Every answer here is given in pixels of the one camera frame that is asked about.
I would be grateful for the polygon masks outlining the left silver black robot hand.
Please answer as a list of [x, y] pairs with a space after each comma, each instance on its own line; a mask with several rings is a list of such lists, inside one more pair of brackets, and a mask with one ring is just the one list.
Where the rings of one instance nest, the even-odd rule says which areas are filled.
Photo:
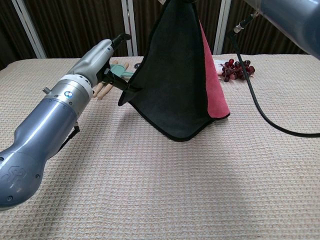
[[114, 39], [104, 39], [92, 47], [80, 60], [68, 71], [72, 75], [81, 75], [89, 80], [94, 87], [100, 82], [127, 92], [136, 93], [142, 89], [126, 82], [111, 71], [110, 58], [114, 50], [125, 41], [131, 39], [131, 35], [121, 33]]

